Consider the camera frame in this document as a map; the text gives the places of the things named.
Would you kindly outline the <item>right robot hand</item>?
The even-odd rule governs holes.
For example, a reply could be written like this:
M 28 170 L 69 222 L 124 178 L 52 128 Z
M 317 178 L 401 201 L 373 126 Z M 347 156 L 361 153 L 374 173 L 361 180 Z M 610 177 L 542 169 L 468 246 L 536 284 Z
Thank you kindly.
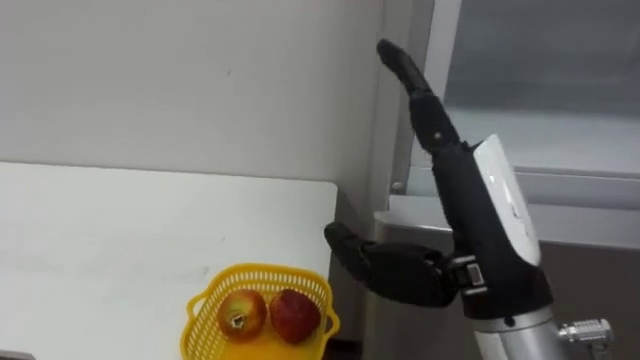
M 324 238 L 339 263 L 368 290 L 398 303 L 444 308 L 460 296 L 472 320 L 551 305 L 538 238 L 498 137 L 475 145 L 462 140 L 411 57 L 387 39 L 376 51 L 409 96 L 411 126 L 431 157 L 454 250 L 443 255 L 423 245 L 375 243 L 333 222 Z

